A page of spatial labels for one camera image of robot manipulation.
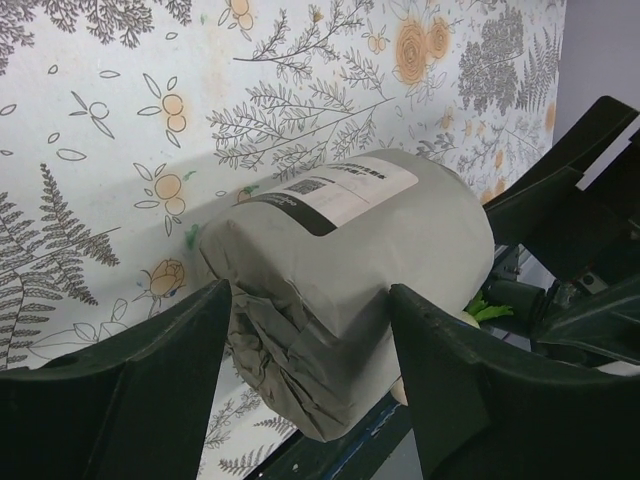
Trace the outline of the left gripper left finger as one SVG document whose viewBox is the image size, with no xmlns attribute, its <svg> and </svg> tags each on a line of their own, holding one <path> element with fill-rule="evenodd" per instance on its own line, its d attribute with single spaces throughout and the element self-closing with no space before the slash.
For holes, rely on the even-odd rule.
<svg viewBox="0 0 640 480">
<path fill-rule="evenodd" d="M 1 375 L 5 479 L 193 479 L 230 318 L 216 281 L 40 368 Z"/>
</svg>

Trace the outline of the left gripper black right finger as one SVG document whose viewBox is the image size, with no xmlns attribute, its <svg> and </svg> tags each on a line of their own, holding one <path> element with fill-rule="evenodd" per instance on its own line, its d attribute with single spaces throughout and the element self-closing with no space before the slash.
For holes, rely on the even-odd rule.
<svg viewBox="0 0 640 480">
<path fill-rule="evenodd" d="M 525 351 L 390 290 L 426 479 L 635 479 L 639 380 Z"/>
</svg>

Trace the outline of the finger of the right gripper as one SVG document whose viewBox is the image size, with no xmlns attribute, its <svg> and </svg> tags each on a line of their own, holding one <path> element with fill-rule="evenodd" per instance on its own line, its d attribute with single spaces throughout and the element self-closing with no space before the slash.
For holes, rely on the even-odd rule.
<svg viewBox="0 0 640 480">
<path fill-rule="evenodd" d="M 592 270 L 620 239 L 639 232 L 639 136 L 589 185 L 579 182 L 639 116 L 637 109 L 600 97 L 567 133 L 511 187 L 485 204 L 498 245 L 524 246 L 560 280 Z"/>
</svg>

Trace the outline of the grey roll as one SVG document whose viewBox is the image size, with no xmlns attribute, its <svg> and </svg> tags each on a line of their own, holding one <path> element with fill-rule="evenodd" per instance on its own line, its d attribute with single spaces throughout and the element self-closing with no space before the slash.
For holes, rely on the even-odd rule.
<svg viewBox="0 0 640 480">
<path fill-rule="evenodd" d="M 479 198 L 401 150 L 317 167 L 215 214 L 201 272 L 232 292 L 235 367 L 305 436 L 347 434 L 400 379 L 389 290 L 458 315 L 494 261 Z"/>
</svg>

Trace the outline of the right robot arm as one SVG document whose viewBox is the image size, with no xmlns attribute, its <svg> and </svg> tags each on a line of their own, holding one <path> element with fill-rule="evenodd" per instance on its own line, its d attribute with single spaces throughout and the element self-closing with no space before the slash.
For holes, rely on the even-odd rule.
<svg viewBox="0 0 640 480">
<path fill-rule="evenodd" d="M 600 97 L 518 181 L 485 204 L 494 239 L 526 250 L 548 289 L 494 270 L 482 293 L 512 312 L 488 326 L 527 338 L 552 359 L 611 370 L 639 365 L 639 136 L 587 186 L 591 165 L 639 116 Z"/>
</svg>

